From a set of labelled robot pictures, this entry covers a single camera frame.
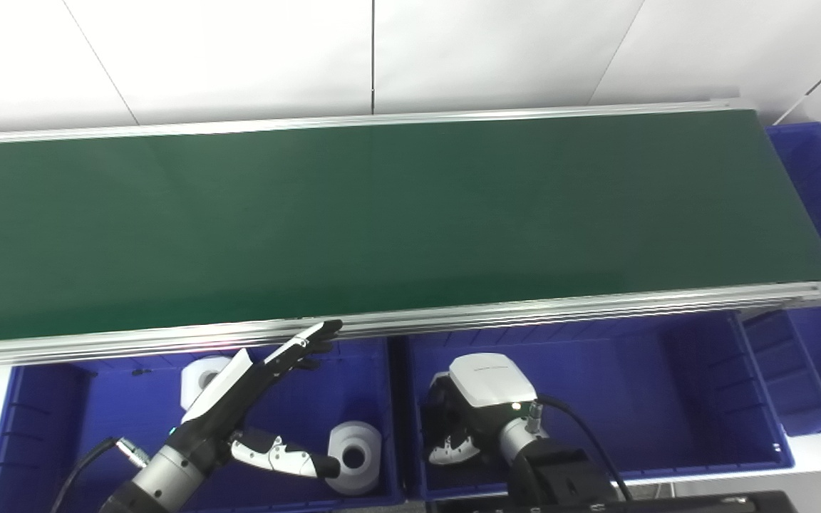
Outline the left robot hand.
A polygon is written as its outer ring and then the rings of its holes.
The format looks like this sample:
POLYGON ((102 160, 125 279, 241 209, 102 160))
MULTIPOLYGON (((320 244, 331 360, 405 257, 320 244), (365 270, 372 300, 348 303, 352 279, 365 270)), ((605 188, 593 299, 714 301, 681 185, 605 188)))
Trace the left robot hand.
POLYGON ((203 477, 231 459, 274 473, 327 480, 340 475, 335 457, 287 444, 283 435, 244 427, 253 405, 294 369, 315 370, 317 353, 332 349, 343 324, 328 319, 303 329, 264 360, 255 361, 242 348, 193 402, 164 442, 161 455, 176 459, 203 477))

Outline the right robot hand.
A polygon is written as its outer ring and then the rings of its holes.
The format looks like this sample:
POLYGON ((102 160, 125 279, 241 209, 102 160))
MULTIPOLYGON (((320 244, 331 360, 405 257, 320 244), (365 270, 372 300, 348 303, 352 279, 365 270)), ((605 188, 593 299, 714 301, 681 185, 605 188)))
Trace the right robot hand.
POLYGON ((501 353, 454 358, 434 375, 420 407, 423 455, 431 465, 461 465, 501 457, 508 465, 545 437, 537 391, 501 353))

